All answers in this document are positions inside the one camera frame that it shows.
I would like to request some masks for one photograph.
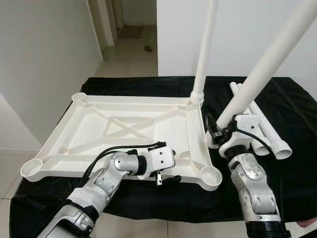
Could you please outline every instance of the black cable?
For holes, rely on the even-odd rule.
[[[275,156],[274,152],[272,151],[272,149],[264,142],[262,141],[260,138],[258,138],[257,136],[247,132],[247,131],[244,131],[244,130],[240,130],[238,128],[235,128],[234,131],[237,131],[239,133],[242,133],[242,134],[245,134],[245,135],[248,135],[249,137],[252,137],[253,139],[257,140],[259,143],[261,143],[268,151],[269,151],[269,154],[273,157],[274,160],[276,160],[276,164],[277,164],[277,170],[278,170],[278,177],[279,177],[279,213],[280,213],[280,216],[281,216],[281,223],[282,223],[282,226],[283,228],[286,230],[286,227],[285,227],[285,222],[284,222],[284,205],[283,205],[283,193],[282,193],[282,175],[281,175],[281,169],[280,169],[280,166],[279,166],[279,163],[278,163],[278,159],[277,157]]]
[[[116,151],[112,151],[115,149],[131,149],[131,148],[148,148],[148,147],[153,147],[153,146],[157,146],[162,142],[157,142],[154,144],[149,144],[149,145],[119,145],[119,146],[113,146],[110,148],[105,149],[104,151],[102,151],[96,158],[95,160],[88,166],[88,168],[86,169],[84,175],[82,176],[80,182],[79,182],[79,187],[82,187],[88,180],[94,166],[96,165],[96,163],[103,158],[104,156],[114,153]]]

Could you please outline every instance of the tiled floor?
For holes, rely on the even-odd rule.
[[[96,77],[143,77],[157,76],[157,50],[154,29],[146,28],[141,39],[119,39],[115,47],[107,48],[105,61],[96,71]],[[144,45],[153,48],[151,53]],[[0,231],[1,238],[9,236],[10,199],[18,188],[21,166],[32,156],[0,154]],[[287,224],[293,238],[314,229],[317,223],[303,229],[296,223]],[[246,238],[244,222],[220,222],[190,224],[162,220],[134,221],[127,218],[102,214],[92,238]]]

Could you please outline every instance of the doorway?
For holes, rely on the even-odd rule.
[[[157,76],[157,0],[90,1],[98,2],[101,22],[97,29],[93,19],[103,58],[95,76]]]

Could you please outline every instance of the black tablecloth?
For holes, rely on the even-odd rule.
[[[203,115],[217,118],[232,98],[231,81],[244,77],[208,77]],[[193,77],[89,78],[82,92],[89,95],[189,97]],[[290,78],[273,78],[256,102],[293,155],[278,161],[282,167],[285,220],[299,221],[317,216],[317,103]],[[227,162],[217,150],[211,160],[223,175],[216,191],[196,184],[175,183],[156,187],[151,181],[124,180],[105,212],[132,219],[158,218],[193,223],[242,220],[237,191]],[[278,197],[276,161],[258,157],[268,182]],[[40,231],[78,183],[78,178],[23,180],[11,200],[12,237],[32,237]]]

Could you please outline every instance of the white plastic tube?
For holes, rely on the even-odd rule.
[[[206,81],[206,68],[208,56],[210,53],[211,39],[216,20],[217,0],[209,0],[205,29],[202,39],[202,44],[199,52],[196,77],[194,88],[190,95],[190,101],[193,103],[202,104],[204,101],[204,87]]]
[[[235,82],[230,83],[230,88],[231,88],[233,95],[236,95],[239,91],[238,85]],[[250,109],[247,108],[243,114],[252,114],[252,113],[251,113]],[[263,142],[265,142],[269,147],[271,147],[270,141],[263,135],[263,133],[259,127],[257,128],[255,135],[258,138],[260,138]],[[255,139],[252,140],[251,146],[253,148],[253,151],[259,156],[264,156],[264,155],[269,154],[269,151],[260,142],[258,142]]]
[[[317,0],[302,2],[218,118],[217,126],[220,129],[226,128],[234,115],[245,111],[315,20]]]
[[[252,101],[249,105],[250,111],[254,115],[258,115],[260,118],[260,128],[263,131],[264,135],[271,141],[271,148],[278,160],[284,160],[290,157],[293,153],[289,145],[281,139],[277,134],[274,127],[268,121],[266,116],[263,114],[261,109],[258,107],[255,101]]]

